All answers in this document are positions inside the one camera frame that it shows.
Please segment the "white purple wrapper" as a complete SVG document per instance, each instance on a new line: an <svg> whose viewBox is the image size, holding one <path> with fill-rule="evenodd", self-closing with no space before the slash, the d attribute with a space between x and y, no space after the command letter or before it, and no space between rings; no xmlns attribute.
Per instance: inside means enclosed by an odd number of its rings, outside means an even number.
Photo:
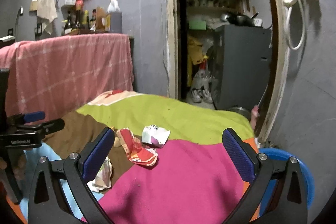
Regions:
<svg viewBox="0 0 336 224"><path fill-rule="evenodd" d="M162 148L170 136L170 131L157 125L149 125L144 127L142 131L142 143Z"/></svg>

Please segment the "blue plastic bucket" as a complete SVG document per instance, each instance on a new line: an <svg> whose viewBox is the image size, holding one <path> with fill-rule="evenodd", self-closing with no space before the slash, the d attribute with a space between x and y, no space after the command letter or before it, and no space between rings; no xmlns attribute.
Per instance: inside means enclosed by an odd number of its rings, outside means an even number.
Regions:
<svg viewBox="0 0 336 224"><path fill-rule="evenodd" d="M286 209L293 210L296 219L306 218L307 209L312 203L314 181L308 168L292 154L276 148L262 148L259 157L270 170L271 178L260 202L259 215L265 213L272 219L275 214L289 215Z"/></svg>

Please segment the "pink bottle on floor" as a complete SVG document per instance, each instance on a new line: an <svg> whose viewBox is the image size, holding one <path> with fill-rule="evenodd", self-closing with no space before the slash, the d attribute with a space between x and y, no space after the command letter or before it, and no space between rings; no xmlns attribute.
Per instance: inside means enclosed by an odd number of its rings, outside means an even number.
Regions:
<svg viewBox="0 0 336 224"><path fill-rule="evenodd" d="M259 117L259 106L255 105L251 111L250 125L253 130L256 128L256 123Z"/></svg>

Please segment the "green box on shelf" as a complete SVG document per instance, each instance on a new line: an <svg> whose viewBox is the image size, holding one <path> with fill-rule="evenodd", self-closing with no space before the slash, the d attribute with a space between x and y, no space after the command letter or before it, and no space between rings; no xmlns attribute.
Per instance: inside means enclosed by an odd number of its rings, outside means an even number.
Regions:
<svg viewBox="0 0 336 224"><path fill-rule="evenodd" d="M189 20L188 25L189 25L190 30L206 30L207 29L206 22L203 20Z"/></svg>

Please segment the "pink checked cloth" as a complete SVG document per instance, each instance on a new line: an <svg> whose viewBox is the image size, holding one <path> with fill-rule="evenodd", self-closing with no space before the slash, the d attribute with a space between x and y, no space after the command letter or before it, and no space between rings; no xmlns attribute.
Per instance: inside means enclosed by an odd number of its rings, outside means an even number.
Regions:
<svg viewBox="0 0 336 224"><path fill-rule="evenodd" d="M130 40L124 34L60 36L1 48L8 68L5 111L60 118L109 90L133 90Z"/></svg>

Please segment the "dark soy sauce bottle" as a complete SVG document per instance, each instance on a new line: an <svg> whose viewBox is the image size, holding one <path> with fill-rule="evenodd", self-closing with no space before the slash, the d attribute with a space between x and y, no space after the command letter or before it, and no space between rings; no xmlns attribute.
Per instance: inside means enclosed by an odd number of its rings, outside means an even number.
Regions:
<svg viewBox="0 0 336 224"><path fill-rule="evenodd" d="M81 10L76 10L75 13L75 22L72 25L72 30L80 30L81 29Z"/></svg>

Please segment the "beige hanging towel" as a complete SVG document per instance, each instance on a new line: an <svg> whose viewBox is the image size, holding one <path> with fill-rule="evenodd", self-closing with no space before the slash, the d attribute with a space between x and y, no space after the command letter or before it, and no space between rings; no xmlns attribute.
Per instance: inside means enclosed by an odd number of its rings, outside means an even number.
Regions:
<svg viewBox="0 0 336 224"><path fill-rule="evenodd" d="M51 35L53 21L58 18L55 0L38 0L37 17L42 20L42 32Z"/></svg>

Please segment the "colourful patchwork cloth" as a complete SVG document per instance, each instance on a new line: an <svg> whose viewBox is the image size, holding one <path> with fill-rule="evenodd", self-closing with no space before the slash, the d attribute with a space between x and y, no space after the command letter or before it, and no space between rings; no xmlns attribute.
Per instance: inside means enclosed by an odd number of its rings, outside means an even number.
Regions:
<svg viewBox="0 0 336 224"><path fill-rule="evenodd" d="M63 119L63 130L47 136L40 148L25 152L23 215L28 212L39 158L64 159L81 151L105 127L127 128L136 137L150 125L170 133L166 144L157 149L158 160L152 167L132 163L122 147L111 149L112 186L96 198L115 223L221 223L248 187L222 145L227 128L255 145L250 122L240 114L161 96L109 91Z"/></svg>

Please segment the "dark grey cabinet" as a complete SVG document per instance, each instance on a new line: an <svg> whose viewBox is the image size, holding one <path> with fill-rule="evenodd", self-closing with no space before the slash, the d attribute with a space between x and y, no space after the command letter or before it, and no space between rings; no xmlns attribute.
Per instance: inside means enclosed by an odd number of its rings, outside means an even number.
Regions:
<svg viewBox="0 0 336 224"><path fill-rule="evenodd" d="M269 82L272 31L224 25L214 32L213 85L215 107L248 111L258 104Z"/></svg>

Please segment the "yellow bag in closet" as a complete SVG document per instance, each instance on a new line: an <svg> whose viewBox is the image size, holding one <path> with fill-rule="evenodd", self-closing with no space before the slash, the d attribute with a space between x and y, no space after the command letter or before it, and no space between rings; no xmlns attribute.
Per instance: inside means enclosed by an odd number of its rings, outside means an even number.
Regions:
<svg viewBox="0 0 336 224"><path fill-rule="evenodd" d="M204 54L203 44L193 36L187 36L187 86L192 83L193 65L199 65L203 62Z"/></svg>

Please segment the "red white wrapper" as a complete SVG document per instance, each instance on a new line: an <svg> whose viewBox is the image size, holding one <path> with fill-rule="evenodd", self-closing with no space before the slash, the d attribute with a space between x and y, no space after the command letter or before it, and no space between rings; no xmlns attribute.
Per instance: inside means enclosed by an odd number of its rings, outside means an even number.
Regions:
<svg viewBox="0 0 336 224"><path fill-rule="evenodd" d="M134 136L130 129L119 129L116 134L130 162L145 167L156 165L158 160L157 151L153 148L143 147L141 141Z"/></svg>

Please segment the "black wok pan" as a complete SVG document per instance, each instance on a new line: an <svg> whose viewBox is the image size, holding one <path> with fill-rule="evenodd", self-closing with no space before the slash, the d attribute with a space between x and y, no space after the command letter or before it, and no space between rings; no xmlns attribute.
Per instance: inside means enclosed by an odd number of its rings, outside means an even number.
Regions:
<svg viewBox="0 0 336 224"><path fill-rule="evenodd" d="M258 16L258 14L259 12L254 14L252 17L249 17L243 14L230 13L228 15L227 20L230 24L233 24L236 26L253 27L255 25L253 20Z"/></svg>

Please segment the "floral paper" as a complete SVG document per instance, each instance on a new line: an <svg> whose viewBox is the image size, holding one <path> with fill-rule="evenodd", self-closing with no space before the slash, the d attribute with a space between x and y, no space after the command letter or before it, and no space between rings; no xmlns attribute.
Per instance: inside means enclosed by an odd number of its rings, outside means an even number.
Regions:
<svg viewBox="0 0 336 224"><path fill-rule="evenodd" d="M96 177L87 183L92 192L100 193L112 187L111 177L113 175L113 167L110 159L105 158Z"/></svg>

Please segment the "steel bowl on floor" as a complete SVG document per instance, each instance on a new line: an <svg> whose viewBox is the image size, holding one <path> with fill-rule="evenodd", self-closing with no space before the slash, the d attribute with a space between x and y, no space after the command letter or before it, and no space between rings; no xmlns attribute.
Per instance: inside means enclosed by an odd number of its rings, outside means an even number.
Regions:
<svg viewBox="0 0 336 224"><path fill-rule="evenodd" d="M243 108L243 107L233 106L233 107L229 108L228 111L238 113L238 114L244 116L248 120L251 119L251 112L248 111L247 109Z"/></svg>

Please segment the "chrome faucet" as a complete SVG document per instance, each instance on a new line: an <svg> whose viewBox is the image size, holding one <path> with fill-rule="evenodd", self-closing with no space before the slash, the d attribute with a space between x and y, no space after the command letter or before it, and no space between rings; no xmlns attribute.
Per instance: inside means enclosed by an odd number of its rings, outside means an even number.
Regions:
<svg viewBox="0 0 336 224"><path fill-rule="evenodd" d="M18 9L18 12L17 12L17 17L16 17L16 20L15 20L15 28L14 28L14 36L15 38L17 38L17 33L18 33L18 23L19 23L19 19L20 17L23 15L23 6L21 6L19 9Z"/></svg>

